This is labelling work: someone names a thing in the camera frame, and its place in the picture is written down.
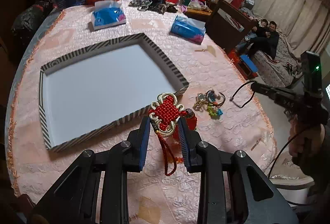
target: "beaded keychain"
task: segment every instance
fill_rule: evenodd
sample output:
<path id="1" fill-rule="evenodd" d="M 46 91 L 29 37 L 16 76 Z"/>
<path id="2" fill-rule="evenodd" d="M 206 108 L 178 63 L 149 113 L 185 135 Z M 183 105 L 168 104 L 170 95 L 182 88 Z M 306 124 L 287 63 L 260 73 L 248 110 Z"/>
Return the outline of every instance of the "beaded keychain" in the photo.
<path id="1" fill-rule="evenodd" d="M 196 102 L 193 105 L 193 109 L 198 111 L 201 110 L 204 105 L 207 105 L 207 112 L 211 118 L 220 117 L 223 112 L 220 107 L 225 103 L 226 97 L 223 93 L 219 92 L 219 95 L 215 94 L 214 90 L 209 90 L 206 94 L 199 93 L 196 97 Z"/>

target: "cream curtain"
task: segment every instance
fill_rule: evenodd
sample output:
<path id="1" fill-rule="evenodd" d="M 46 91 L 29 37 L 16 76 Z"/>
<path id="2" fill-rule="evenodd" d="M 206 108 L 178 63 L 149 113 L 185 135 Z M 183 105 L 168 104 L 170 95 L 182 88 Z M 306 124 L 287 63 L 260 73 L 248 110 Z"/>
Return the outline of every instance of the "cream curtain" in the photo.
<path id="1" fill-rule="evenodd" d="M 320 0 L 255 0 L 252 11 L 277 23 L 298 58 L 305 50 L 320 53 L 330 40 L 330 13 Z"/>

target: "blue stool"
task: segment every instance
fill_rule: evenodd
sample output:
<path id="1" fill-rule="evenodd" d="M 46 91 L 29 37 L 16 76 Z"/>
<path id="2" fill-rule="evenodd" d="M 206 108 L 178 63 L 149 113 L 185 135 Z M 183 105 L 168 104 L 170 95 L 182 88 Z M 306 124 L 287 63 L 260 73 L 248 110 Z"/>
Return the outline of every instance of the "blue stool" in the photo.
<path id="1" fill-rule="evenodd" d="M 245 74 L 242 74 L 243 77 L 245 79 L 253 79 L 255 77 L 257 77 L 257 67 L 255 66 L 255 64 L 253 64 L 253 62 L 251 61 L 251 59 L 247 56 L 247 55 L 240 55 L 240 63 L 238 64 L 240 66 L 240 68 L 242 70 L 240 70 L 240 72 L 242 73 L 242 71 Z"/>

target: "round table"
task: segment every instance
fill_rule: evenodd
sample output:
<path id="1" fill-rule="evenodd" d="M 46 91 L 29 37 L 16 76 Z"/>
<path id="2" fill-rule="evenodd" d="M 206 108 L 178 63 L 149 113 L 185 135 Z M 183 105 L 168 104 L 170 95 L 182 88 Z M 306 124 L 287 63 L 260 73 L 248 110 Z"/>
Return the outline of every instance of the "round table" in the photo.
<path id="1" fill-rule="evenodd" d="M 123 1 L 122 9 L 127 17 L 125 25 L 98 31 L 90 30 L 93 7 L 77 6 L 61 13 L 53 12 L 31 41 L 12 85 L 5 125 L 7 164 L 16 195 L 26 193 L 37 203 L 83 150 L 108 150 L 125 140 L 128 133 L 137 129 L 141 122 L 138 117 L 65 151 L 47 151 L 39 121 L 40 67 L 73 50 L 141 32 L 162 49 L 190 82 L 180 100 L 186 108 L 193 106 L 197 93 L 210 88 L 223 92 L 227 97 L 222 106 L 224 114 L 218 120 L 211 119 L 206 111 L 196 112 L 197 131 L 202 139 L 220 150 L 244 150 L 265 170 L 277 152 L 272 126 L 256 98 L 243 109 L 229 101 L 244 79 L 224 51 L 207 35 L 202 45 L 197 45 L 169 34 L 177 14 L 140 12 L 136 7 L 129 7 L 128 1 Z M 215 56 L 207 50 L 201 51 L 208 46 L 214 48 Z M 244 103 L 250 94 L 248 87 L 244 87 L 235 101 Z M 180 148 L 172 138 L 169 144 L 174 154 L 180 156 Z M 178 164 L 172 176 L 164 175 L 161 147 L 151 131 L 143 171 L 128 175 L 128 204 L 132 223 L 141 217 L 138 214 L 141 203 L 151 203 L 151 206 L 159 208 L 159 218 L 164 223 L 196 221 L 199 184 L 199 175 L 188 174 L 183 164 Z"/>

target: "black plastic bag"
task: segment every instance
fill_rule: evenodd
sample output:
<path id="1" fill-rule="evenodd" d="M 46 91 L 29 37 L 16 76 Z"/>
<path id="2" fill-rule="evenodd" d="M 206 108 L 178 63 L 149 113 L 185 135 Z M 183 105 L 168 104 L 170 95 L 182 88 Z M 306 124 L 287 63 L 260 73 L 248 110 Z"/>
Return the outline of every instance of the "black plastic bag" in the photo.
<path id="1" fill-rule="evenodd" d="M 12 33 L 23 56 L 34 34 L 53 9 L 52 0 L 39 0 L 18 15 L 12 26 Z"/>

